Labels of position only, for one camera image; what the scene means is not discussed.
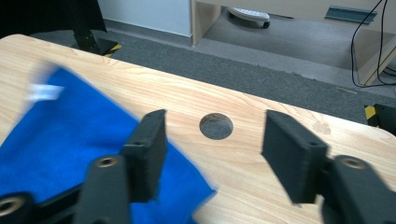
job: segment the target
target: wooden table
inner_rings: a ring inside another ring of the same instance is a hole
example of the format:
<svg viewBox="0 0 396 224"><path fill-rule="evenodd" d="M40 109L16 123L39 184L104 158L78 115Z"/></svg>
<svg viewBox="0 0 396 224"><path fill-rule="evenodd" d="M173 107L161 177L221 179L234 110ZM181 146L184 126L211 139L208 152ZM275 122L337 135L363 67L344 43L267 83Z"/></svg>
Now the wooden table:
<svg viewBox="0 0 396 224"><path fill-rule="evenodd" d="M321 221L319 206L290 204L260 154L267 109L295 117L332 147L332 156L369 161L396 190L396 138L390 133L23 35L0 40L0 142L21 117L29 83L42 61L70 67L139 117L160 108L168 111L168 136L219 189L195 213L200 223ZM213 112L233 122L226 139L211 140L200 132L202 117Z"/></svg>
<svg viewBox="0 0 396 224"><path fill-rule="evenodd" d="M357 23L325 19L329 7L347 7L371 11L378 1L372 0L191 0L192 44L197 45L220 15L221 6L240 7L275 15L309 21L329 22L358 27ZM378 14L370 25L363 25L355 37L355 60L359 83L371 85L376 79L380 49L380 30L383 1L375 10ZM396 1L387 3L384 19L384 42L379 74L396 56Z"/></svg>

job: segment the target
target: electrical cable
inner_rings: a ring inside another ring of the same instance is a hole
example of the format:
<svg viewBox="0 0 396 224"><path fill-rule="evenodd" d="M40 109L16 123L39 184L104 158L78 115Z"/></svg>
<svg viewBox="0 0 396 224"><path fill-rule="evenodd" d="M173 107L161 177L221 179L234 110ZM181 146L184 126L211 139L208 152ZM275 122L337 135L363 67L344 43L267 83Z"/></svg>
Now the electrical cable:
<svg viewBox="0 0 396 224"><path fill-rule="evenodd" d="M390 70L390 71L392 71L392 72L396 72L396 70L394 70L394 69L391 69L391 68L389 68L389 67L386 67L388 70Z"/></svg>
<svg viewBox="0 0 396 224"><path fill-rule="evenodd" d="M386 83L381 80L381 77L379 76L379 65L381 63L381 55L382 55L382 46L384 42L384 17L385 17L385 8L387 7L388 0L385 0L384 7L382 8L382 17L381 17L381 41L380 41L380 47L379 47L379 56L378 56L378 64L376 68L376 77L380 82L382 82L385 85L396 85L396 83Z"/></svg>
<svg viewBox="0 0 396 224"><path fill-rule="evenodd" d="M389 85L392 86L392 85L396 84L396 83L394 83L394 84L392 83L392 84L378 84L378 85L372 85L372 86L361 86L361 85L356 84L355 78L354 78L354 74L353 74L354 68L355 68L354 63L353 63L353 61L354 61L353 60L353 48L354 48L354 40L355 40L356 33L361 28L361 26L364 24L364 22L367 20L367 18L371 14L373 14L374 10L379 6L379 4L381 4L381 2L382 2L382 0L379 0L379 2L375 5L375 7L367 14L367 16L364 18L364 20L359 24L358 28L356 28L355 33L352 36L352 41L351 41L351 45L350 45L350 56L351 56L351 59L352 59L352 69L351 69L351 71L352 71L352 82L353 82L353 84L355 86L360 87L360 88L370 88L370 87L389 86ZM385 6L386 6L386 4L384 5L384 8L383 8L382 21L381 21L381 50L380 50L380 54L379 54L379 59L381 58L381 53L382 53L382 41L383 41L382 37L383 37L383 23L384 23ZM379 70L379 65L377 65L377 70L376 70L377 76L379 77L378 70Z"/></svg>
<svg viewBox="0 0 396 224"><path fill-rule="evenodd" d="M383 71L383 73L385 73L385 74L387 74L388 76L391 76L391 77L396 77L396 74L392 74L392 73L388 73L387 71Z"/></svg>

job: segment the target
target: blue microfiber cloth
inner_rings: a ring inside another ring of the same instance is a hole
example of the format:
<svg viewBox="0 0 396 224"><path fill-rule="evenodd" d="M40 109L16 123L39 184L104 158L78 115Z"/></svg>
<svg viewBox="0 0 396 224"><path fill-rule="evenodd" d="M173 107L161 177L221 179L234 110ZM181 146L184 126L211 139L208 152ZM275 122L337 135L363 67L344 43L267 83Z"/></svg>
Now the blue microfiber cloth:
<svg viewBox="0 0 396 224"><path fill-rule="evenodd" d="M62 67L45 78L36 103L0 148L0 196L29 191L41 203L82 183L89 163L118 154L138 123ZM158 198L131 204L135 223L192 222L215 193L175 146L168 142L167 149Z"/></svg>

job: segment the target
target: floor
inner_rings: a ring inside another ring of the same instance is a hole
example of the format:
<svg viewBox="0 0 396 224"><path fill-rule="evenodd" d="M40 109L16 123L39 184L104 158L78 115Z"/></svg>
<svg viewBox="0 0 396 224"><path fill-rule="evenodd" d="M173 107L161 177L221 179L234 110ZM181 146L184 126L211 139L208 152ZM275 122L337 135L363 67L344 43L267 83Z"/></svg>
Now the floor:
<svg viewBox="0 0 396 224"><path fill-rule="evenodd" d="M297 74L345 88L361 89L351 81L350 42L356 26L304 21L271 15L271 26L231 19L223 8L219 19L196 46L183 36L153 32L107 21L111 31L136 35L204 54ZM389 67L396 68L396 60ZM381 75L388 83L396 77ZM361 89L396 98L394 86Z"/></svg>

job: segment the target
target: gray carpet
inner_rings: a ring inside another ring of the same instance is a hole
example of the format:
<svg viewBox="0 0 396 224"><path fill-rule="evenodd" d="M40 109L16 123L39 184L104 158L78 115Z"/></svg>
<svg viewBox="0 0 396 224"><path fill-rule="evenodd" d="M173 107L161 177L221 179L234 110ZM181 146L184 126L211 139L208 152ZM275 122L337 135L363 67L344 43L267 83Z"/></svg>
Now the gray carpet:
<svg viewBox="0 0 396 224"><path fill-rule="evenodd" d="M122 48L112 58L241 91L323 114L366 123L364 106L396 107L396 99L339 87L295 74L240 63L188 49L114 32L94 33L116 40ZM65 46L74 44L71 32L33 35Z"/></svg>

